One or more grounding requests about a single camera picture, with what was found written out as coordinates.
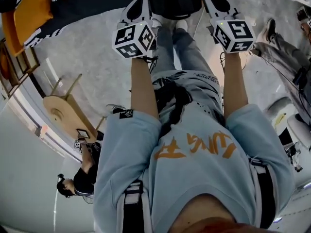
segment black shirt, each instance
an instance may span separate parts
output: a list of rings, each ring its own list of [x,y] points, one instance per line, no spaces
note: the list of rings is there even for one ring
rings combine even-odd
[[[97,165],[93,165],[88,174],[81,168],[73,178],[74,189],[77,195],[91,195],[94,193],[94,184],[96,182]]]

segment wooden stool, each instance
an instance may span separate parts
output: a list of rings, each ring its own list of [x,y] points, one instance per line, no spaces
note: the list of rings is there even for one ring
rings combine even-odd
[[[43,99],[43,105],[52,121],[56,122],[73,139],[77,139],[77,136],[81,134],[86,138],[87,142],[92,143],[96,141],[97,130],[105,117],[102,117],[98,126],[94,128],[70,94],[81,76],[82,74],[79,74],[66,95],[62,97],[54,95],[59,82],[62,80],[60,78],[54,86],[51,95]]]

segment hair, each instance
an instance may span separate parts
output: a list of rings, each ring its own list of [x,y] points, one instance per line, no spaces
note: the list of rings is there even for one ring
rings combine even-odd
[[[57,190],[59,191],[59,193],[61,195],[64,195],[66,198],[70,198],[71,196],[73,196],[73,193],[70,190],[66,190],[65,189],[65,185],[63,184],[63,181],[65,179],[62,178],[62,180],[60,182],[57,183]]]

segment gray floor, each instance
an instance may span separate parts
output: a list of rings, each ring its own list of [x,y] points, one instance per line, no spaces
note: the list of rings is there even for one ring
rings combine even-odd
[[[309,43],[303,38],[295,13],[300,4],[290,0],[234,0],[244,15],[253,23],[257,34],[268,18],[274,17],[277,30],[293,45],[304,51]],[[105,106],[109,103],[130,105],[130,61],[121,59],[111,48],[111,34],[116,28],[121,9],[92,16],[70,24],[58,37],[45,39],[36,48],[41,67],[35,75],[43,90],[49,94],[56,83],[48,68],[49,58],[58,77],[63,76],[63,86],[58,89],[64,93],[70,83],[82,73],[73,95],[91,123],[96,126],[102,116],[107,115]],[[193,35],[201,11],[190,20]],[[223,73],[219,63],[222,52],[209,35],[206,12],[198,25],[194,39],[214,73],[223,83]],[[272,67],[257,57],[246,56],[244,77],[250,102],[265,109],[276,99],[286,95],[286,91]]]

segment black backpack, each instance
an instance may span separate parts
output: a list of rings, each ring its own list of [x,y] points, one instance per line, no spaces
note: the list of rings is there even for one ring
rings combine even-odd
[[[188,18],[202,7],[202,0],[149,0],[153,13],[171,20]]]

